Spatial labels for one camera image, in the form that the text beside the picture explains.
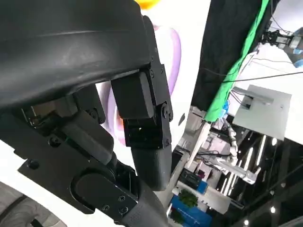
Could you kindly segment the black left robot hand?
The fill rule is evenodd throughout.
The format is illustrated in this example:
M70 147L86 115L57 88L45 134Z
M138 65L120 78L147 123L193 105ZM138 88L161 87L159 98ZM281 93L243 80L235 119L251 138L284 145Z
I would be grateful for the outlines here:
M84 214L166 227L173 109L133 0L0 3L0 138L19 172Z

